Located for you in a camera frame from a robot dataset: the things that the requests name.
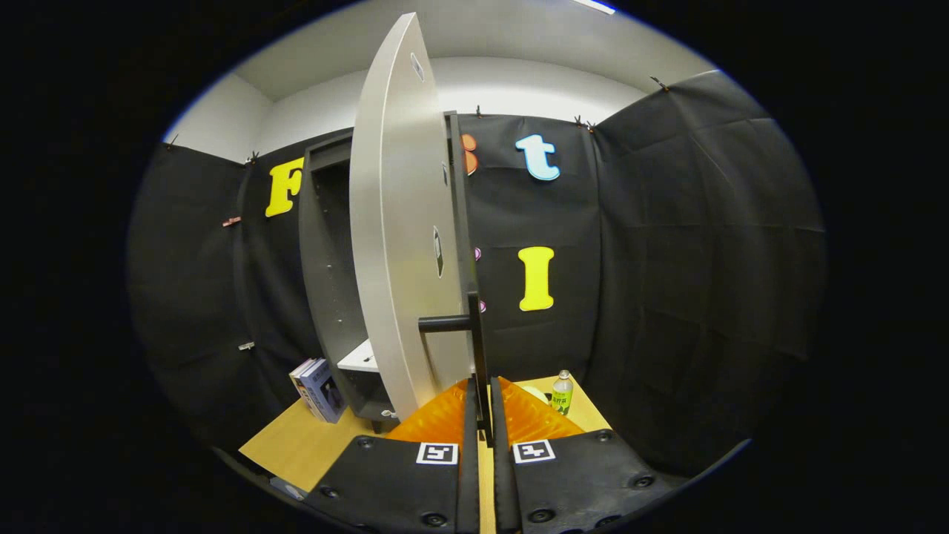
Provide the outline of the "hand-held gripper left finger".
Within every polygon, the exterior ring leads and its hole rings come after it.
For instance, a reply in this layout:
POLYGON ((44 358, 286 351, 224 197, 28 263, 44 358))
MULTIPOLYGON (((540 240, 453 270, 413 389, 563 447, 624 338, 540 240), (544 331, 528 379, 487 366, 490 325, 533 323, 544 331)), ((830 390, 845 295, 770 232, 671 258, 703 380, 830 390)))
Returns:
POLYGON ((304 504, 369 533, 477 533, 479 402, 450 386, 386 438, 353 438, 304 504))

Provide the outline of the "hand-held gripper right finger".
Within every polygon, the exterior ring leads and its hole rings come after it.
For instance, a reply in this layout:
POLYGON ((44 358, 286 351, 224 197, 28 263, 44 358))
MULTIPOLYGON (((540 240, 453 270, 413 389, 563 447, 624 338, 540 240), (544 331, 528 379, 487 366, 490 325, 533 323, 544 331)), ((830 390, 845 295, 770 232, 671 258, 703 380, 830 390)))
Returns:
POLYGON ((647 514, 668 483, 612 429, 515 440, 521 386, 491 379, 495 533, 586 533, 647 514))

